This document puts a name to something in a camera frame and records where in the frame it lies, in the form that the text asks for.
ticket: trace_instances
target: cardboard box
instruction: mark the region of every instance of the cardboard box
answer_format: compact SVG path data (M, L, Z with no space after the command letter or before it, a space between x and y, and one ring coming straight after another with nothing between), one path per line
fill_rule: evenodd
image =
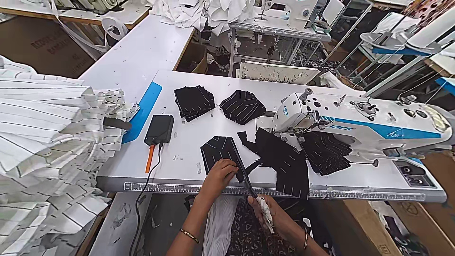
M365 200L310 200L345 256L403 256Z
M378 215L365 200L311 200L343 255L402 256ZM406 228L431 256L455 256L455 246L417 202L390 202Z
M433 153L422 160L447 194L445 203L422 204L448 238L455 243L455 161L450 153Z
M95 63L54 21L23 16L0 23L0 54L40 74L70 78Z
M332 39L330 42L322 42L322 45L324 49L327 51L328 54L330 54L335 46L337 46L338 42L334 39ZM346 58L346 56L349 54L348 51L345 49L338 47L335 52L330 56L328 61L342 61Z
M420 203L390 202L390 206L430 255L455 256L455 246Z
M176 71L205 74L207 72L207 48L204 45L190 42Z

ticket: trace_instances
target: power cord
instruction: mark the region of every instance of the power cord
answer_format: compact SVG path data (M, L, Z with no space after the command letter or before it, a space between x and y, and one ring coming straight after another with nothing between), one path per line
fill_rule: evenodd
M160 164L160 162L161 162L161 154L160 154L160 152L161 152L161 148L162 147L163 147L163 143L160 143L160 146L159 146L159 149L158 149L158 163L148 173L147 181L145 182L144 188L142 189L142 191L137 196L136 203L134 204L135 207L136 207L137 227L136 227L136 233L134 234L133 242L131 242L130 256L134 256L136 254L137 247L139 245L139 242L138 242L136 244L135 249L134 249L134 253L132 253L132 249L133 249L133 246L134 246L134 241L136 241L137 234L139 233L139 226L140 226L140 222L141 222L141 216L139 215L139 208L137 207L137 204L138 204L139 199L141 198L142 194L144 193L145 189L147 188L148 181L150 180L150 174L152 174L153 169L155 169L155 167L157 167Z

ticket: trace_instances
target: black striped fabric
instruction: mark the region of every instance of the black striped fabric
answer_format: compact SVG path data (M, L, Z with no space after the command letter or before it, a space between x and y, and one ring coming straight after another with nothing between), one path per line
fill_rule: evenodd
M202 158L204 160L205 172L208 174L214 164L220 159L230 159L238 166L236 177L239 182L243 182L243 165L237 147L232 137L215 136L201 147Z
M237 134L245 147L261 157L263 166L270 166L277 172L277 191L307 198L309 181L304 152L262 128L256 132L256 143L247 141L245 132Z
M174 93L175 103L180 110L180 117L185 118L187 122L215 108L213 94L200 85L196 87L185 86L175 90Z
M241 125L265 113L264 105L254 94L241 90L236 90L231 96L223 100L220 108L225 117Z
M301 143L311 168L321 175L329 175L351 166L344 158L352 152L351 147L337 140L332 133L305 133Z

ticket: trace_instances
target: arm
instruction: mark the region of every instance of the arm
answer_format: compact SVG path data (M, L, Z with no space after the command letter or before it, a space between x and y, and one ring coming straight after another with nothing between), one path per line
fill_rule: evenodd
M295 249L306 256L328 256L328 254L308 235L307 248L304 249L305 231L295 223L291 217L278 205L271 196L263 195L265 202L270 208L270 214L273 218L273 224L276 232L283 239L291 243ZM254 214L263 226L264 230L268 228L264 225L262 210L257 200L252 196L248 197L248 203L253 207Z
M229 159L221 159L215 163L194 199L188 217L183 223L183 230L199 238L202 223L207 218L210 207L237 171L238 167ZM179 232L166 256L190 256L195 245L196 242L192 238Z

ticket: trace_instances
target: gold bangle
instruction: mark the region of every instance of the gold bangle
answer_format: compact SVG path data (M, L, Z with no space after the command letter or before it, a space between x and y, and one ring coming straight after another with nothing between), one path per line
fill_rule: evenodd
M305 231L305 244L303 245L304 250L307 248L307 244L308 244L308 233Z
M185 231L183 229L180 229L180 232L182 232L183 234L187 235L189 238L193 239L197 244L199 244L199 240L196 237L194 237L193 235L191 235L190 232L187 232L187 231Z

